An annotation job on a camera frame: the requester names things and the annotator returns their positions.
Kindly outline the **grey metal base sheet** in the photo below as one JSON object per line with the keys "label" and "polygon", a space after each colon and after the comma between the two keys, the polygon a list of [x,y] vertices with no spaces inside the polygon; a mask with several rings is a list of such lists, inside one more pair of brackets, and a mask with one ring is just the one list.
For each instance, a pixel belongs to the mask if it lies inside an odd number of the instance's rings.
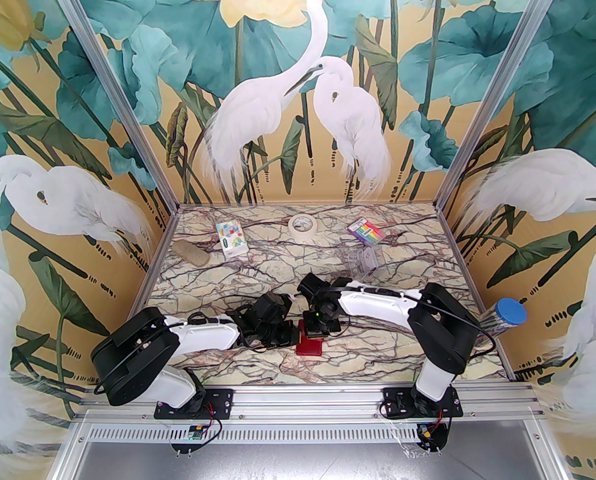
{"label": "grey metal base sheet", "polygon": [[406,457],[397,445],[169,445],[91,443],[78,463],[48,480],[571,480],[531,454],[447,450]]}

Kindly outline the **clear jar blue lid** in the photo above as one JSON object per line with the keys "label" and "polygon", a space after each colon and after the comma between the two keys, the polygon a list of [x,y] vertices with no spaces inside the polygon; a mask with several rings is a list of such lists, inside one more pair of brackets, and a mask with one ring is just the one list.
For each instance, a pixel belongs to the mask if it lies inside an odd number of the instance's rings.
{"label": "clear jar blue lid", "polygon": [[476,314],[472,311],[481,329],[492,338],[497,338],[504,332],[525,323],[528,314],[523,304],[509,297],[504,297],[495,302],[483,313]]}

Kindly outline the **beige stone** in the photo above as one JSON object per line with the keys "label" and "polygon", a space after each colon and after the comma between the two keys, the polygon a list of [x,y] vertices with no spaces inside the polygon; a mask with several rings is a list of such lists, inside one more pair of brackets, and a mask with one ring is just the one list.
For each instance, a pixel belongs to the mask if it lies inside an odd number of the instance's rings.
{"label": "beige stone", "polygon": [[187,240],[174,240],[171,250],[180,259],[198,268],[207,265],[211,260],[211,255],[208,252]]}

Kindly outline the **red leather card holder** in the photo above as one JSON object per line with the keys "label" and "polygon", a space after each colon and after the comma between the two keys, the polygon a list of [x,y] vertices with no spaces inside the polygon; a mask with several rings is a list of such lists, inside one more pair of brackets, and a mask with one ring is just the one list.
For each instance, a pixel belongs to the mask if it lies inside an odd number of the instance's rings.
{"label": "red leather card holder", "polygon": [[324,338],[310,338],[305,331],[305,322],[298,320],[299,341],[296,345],[295,354],[302,357],[319,357],[322,355]]}

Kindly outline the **white colourful card box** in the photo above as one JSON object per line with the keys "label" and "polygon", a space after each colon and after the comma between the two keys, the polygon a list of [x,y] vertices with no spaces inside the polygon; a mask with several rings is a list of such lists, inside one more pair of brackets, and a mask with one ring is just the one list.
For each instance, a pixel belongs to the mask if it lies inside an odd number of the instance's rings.
{"label": "white colourful card box", "polygon": [[248,253],[248,243],[239,220],[232,219],[218,222],[215,227],[226,259],[236,258]]}

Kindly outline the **aluminium front rail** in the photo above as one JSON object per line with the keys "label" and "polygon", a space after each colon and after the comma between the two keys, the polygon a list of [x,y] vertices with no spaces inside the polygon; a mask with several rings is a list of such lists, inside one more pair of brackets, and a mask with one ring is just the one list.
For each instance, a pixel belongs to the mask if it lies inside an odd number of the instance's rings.
{"label": "aluminium front rail", "polygon": [[[339,384],[248,384],[232,387],[232,423],[328,422],[371,419],[383,401],[386,385],[376,382]],[[466,421],[545,419],[543,406],[529,383],[503,379],[456,381]],[[78,407],[73,423],[90,421],[152,421],[156,402],[136,400],[110,406],[90,396]]]}

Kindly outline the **masking tape roll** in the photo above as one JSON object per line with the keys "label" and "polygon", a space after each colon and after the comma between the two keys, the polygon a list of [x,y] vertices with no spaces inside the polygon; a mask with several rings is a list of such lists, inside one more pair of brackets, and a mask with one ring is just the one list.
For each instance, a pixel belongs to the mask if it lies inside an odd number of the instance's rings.
{"label": "masking tape roll", "polygon": [[318,222],[312,215],[296,214],[288,221],[288,232],[295,242],[310,243],[318,233]]}

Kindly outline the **purple rainbow marker pack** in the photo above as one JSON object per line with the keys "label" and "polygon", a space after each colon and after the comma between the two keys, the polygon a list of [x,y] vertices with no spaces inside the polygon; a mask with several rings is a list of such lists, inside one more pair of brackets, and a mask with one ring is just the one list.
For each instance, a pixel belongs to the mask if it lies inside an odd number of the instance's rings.
{"label": "purple rainbow marker pack", "polygon": [[347,231],[365,247],[373,247],[384,238],[383,232],[364,217],[357,218],[347,226]]}

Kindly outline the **aluminium frame post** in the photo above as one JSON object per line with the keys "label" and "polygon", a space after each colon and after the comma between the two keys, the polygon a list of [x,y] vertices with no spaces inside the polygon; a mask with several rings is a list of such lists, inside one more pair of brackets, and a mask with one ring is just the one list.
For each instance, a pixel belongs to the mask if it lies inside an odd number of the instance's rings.
{"label": "aluminium frame post", "polygon": [[447,174],[438,189],[433,206],[438,215],[442,214],[453,190],[458,185],[460,175],[466,169],[468,160],[474,153],[477,142],[487,124],[491,121],[496,110],[502,105],[504,95],[513,82],[517,69],[520,67],[527,51],[531,46],[536,32],[540,28],[553,0],[528,0],[525,10],[520,16],[509,44],[503,52],[501,61],[497,65],[482,101],[465,132],[464,139]]}
{"label": "aluminium frame post", "polygon": [[126,128],[129,138],[135,144],[147,170],[153,176],[157,188],[163,195],[164,203],[172,213],[176,213],[179,207],[178,198],[139,124],[118,77],[108,62],[103,46],[100,44],[80,0],[57,0],[57,2],[96,71],[97,77],[107,93],[113,109]]}

